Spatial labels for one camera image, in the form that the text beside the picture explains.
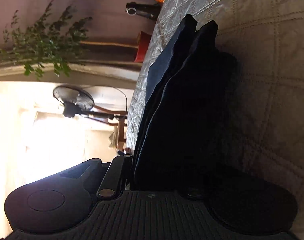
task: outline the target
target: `potted plant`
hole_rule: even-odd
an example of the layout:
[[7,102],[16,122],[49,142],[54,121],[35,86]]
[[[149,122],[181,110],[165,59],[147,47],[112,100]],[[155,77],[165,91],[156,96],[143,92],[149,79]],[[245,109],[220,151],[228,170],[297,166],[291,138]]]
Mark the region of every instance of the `potted plant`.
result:
[[3,60],[10,60],[14,65],[24,65],[24,75],[32,72],[39,80],[44,73],[45,64],[53,64],[54,73],[64,73],[69,76],[71,71],[69,63],[78,62],[79,57],[84,53],[80,42],[87,39],[85,24],[91,17],[83,18],[70,23],[73,15],[72,6],[68,6],[60,18],[54,22],[48,22],[51,15],[53,1],[45,9],[43,15],[32,25],[22,31],[17,27],[18,16],[15,11],[11,29],[5,27],[3,38],[5,43],[10,43],[10,49],[0,49]]

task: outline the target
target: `mattress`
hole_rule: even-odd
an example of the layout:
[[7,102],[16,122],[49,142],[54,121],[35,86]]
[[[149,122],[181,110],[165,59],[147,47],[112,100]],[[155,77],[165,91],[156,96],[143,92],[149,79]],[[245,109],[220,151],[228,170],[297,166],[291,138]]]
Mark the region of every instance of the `mattress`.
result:
[[128,147],[135,147],[149,66],[188,13],[197,29],[215,20],[217,48],[239,61],[222,161],[292,192],[299,204],[292,231],[304,240],[304,0],[165,0],[130,104]]

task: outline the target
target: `beige fabric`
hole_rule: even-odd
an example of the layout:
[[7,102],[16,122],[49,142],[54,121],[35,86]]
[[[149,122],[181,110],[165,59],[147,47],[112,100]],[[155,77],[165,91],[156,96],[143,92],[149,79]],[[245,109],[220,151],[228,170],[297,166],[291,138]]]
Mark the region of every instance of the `beige fabric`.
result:
[[290,190],[292,231],[304,239],[304,0],[166,0],[134,91],[127,144],[135,147],[149,66],[185,14],[219,25],[217,47],[240,63],[225,162]]

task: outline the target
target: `black fan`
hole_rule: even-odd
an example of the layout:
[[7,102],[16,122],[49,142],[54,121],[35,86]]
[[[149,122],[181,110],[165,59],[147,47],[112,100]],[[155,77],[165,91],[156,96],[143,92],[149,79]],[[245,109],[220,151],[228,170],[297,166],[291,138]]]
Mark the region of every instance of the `black fan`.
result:
[[53,90],[53,97],[64,106],[63,115],[74,117],[79,114],[83,117],[99,117],[108,119],[121,119],[127,116],[90,111],[94,106],[93,97],[85,90],[71,85],[60,85]]

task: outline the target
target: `ribbed panel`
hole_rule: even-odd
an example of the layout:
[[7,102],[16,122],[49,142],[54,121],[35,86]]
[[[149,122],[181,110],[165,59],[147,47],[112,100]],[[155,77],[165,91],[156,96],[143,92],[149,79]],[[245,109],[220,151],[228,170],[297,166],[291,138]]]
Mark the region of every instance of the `ribbed panel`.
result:
[[294,240],[287,233],[245,236],[217,223],[202,202],[174,193],[125,191],[98,203],[92,214],[62,233],[40,236],[14,231],[6,240]]

